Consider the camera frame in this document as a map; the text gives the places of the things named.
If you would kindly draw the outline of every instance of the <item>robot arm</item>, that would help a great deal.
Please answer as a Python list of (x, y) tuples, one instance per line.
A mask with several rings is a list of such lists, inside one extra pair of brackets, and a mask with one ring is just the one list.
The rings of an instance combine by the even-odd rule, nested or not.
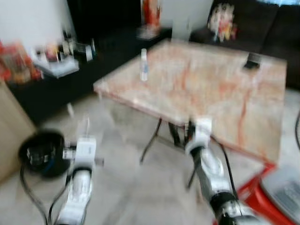
[(257, 217), (233, 194), (230, 182), (224, 176), (221, 161), (208, 147), (211, 120), (200, 120), (193, 127), (195, 131), (189, 137), (185, 151), (193, 158), (196, 174), (201, 183), (202, 195), (211, 206), (218, 224), (270, 225), (263, 218)]
[(82, 225), (92, 192), (91, 176), (95, 164), (96, 140), (78, 139), (67, 201), (60, 210), (55, 225)]

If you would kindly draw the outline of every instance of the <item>tabletop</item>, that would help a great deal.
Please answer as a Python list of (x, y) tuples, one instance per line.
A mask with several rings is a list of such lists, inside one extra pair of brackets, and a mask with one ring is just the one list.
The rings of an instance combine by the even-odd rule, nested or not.
[(213, 134), (227, 147), (267, 162), (280, 150), (286, 62), (261, 56), (243, 68), (248, 52), (184, 42), (159, 43), (148, 52), (148, 80), (140, 57), (94, 84), (112, 98), (176, 125), (211, 117)]

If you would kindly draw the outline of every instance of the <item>black sofa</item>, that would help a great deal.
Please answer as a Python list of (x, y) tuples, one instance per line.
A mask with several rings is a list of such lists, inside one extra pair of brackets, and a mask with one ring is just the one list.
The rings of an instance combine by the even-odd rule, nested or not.
[(194, 30), (189, 41), (228, 47), (287, 60), (286, 85), (300, 89), (300, 6), (278, 6), (257, 0), (215, 0), (234, 5), (236, 40), (214, 42), (207, 26)]

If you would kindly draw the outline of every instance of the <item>cable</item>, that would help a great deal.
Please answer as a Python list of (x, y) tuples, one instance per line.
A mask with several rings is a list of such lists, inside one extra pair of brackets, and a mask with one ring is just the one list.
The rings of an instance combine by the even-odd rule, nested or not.
[(37, 207), (39, 212), (41, 213), (43, 219), (44, 219), (44, 224), (48, 225), (48, 220), (47, 220), (47, 214), (45, 207), (43, 206), (42, 202), (33, 194), (32, 190), (29, 188), (25, 178), (24, 178), (24, 165), (21, 166), (20, 170), (20, 181), (23, 186), (23, 189), (25, 193), (28, 195), (28, 197), (31, 199), (33, 204)]
[(226, 160), (226, 165), (227, 165), (227, 169), (228, 169), (228, 173), (229, 173), (229, 179), (230, 179), (230, 183), (231, 183), (231, 187), (232, 187), (232, 191), (233, 191), (233, 194), (234, 196), (236, 197), (236, 199), (238, 199), (238, 193), (235, 189), (235, 185), (234, 185), (234, 182), (233, 182), (233, 175), (231, 173), (231, 167), (230, 167), (230, 164), (229, 164), (229, 160), (228, 160), (228, 156), (227, 156), (227, 153), (225, 151), (225, 148), (224, 148), (224, 145), (221, 144), (219, 141), (217, 141), (217, 139), (215, 138), (215, 136), (213, 135), (210, 135), (210, 138), (216, 142), (219, 146), (220, 146), (220, 149), (223, 151), (223, 154), (224, 154), (224, 157), (225, 157), (225, 160)]
[(298, 134), (299, 121), (300, 121), (300, 111), (298, 112), (298, 116), (297, 116), (296, 124), (295, 124), (296, 143), (297, 143), (297, 146), (298, 146), (298, 148), (300, 150), (300, 142), (299, 142), (299, 134)]
[(62, 190), (60, 190), (60, 192), (56, 195), (56, 197), (54, 198), (50, 208), (49, 208), (49, 212), (48, 212), (48, 221), (49, 221), (49, 224), (51, 225), (52, 224), (52, 209), (54, 207), (54, 205), (56, 204), (56, 202), (59, 200), (59, 198), (64, 194), (65, 190), (67, 189), (68, 187), (68, 184), (71, 180), (71, 175), (67, 175), (67, 178), (66, 178), (66, 184), (65, 186), (63, 187)]

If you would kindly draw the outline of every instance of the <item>gray floor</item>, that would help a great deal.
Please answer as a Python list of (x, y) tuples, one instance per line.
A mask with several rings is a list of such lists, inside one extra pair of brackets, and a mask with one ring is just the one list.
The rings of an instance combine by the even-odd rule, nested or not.
[[(290, 164), (300, 169), (300, 154), (293, 127), (300, 109), (300, 94), (287, 90), (282, 124), (280, 165)], [(192, 160), (171, 147), (155, 142), (143, 165), (138, 160), (141, 151), (155, 129), (157, 119), (109, 99), (90, 95), (74, 104), (74, 117), (66, 110), (43, 126), (61, 130), (66, 139), (76, 139), (78, 120), (88, 114), (90, 132), (97, 138), (97, 157), (105, 159), (104, 167), (94, 173), (92, 199), (86, 225), (199, 225), (211, 224), (212, 213), (199, 195), (199, 181), (191, 190), (185, 184), (192, 170)], [(170, 138), (167, 124), (160, 134)], [(220, 152), (215, 146), (217, 155)], [(236, 186), (247, 181), (262, 165), (237, 153), (229, 152)], [(44, 181), (26, 175), (30, 186), (49, 207), (64, 178)], [(41, 225), (43, 220), (32, 206), (20, 185), (18, 174), (0, 187), (0, 225)], [(54, 209), (57, 214), (61, 201)]]

